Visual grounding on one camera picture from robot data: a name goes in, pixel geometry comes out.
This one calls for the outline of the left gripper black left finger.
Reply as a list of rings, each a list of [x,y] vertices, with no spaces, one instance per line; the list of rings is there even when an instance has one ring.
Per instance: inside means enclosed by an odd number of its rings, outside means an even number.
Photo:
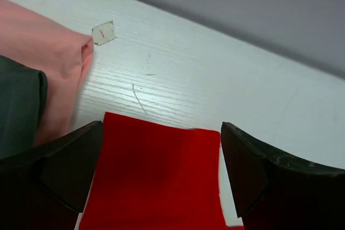
[[[86,205],[103,128],[93,121],[1,159],[1,229],[74,229]]]

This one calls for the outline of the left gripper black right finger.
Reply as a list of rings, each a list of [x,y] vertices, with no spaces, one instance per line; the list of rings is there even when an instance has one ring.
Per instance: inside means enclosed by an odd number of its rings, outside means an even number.
[[[245,229],[344,229],[344,170],[289,154],[228,122],[221,144]]]

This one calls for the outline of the red t-shirt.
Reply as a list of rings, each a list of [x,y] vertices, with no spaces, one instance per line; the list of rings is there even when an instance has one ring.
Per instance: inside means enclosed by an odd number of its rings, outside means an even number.
[[[243,229],[220,202],[220,132],[107,112],[80,229]]]

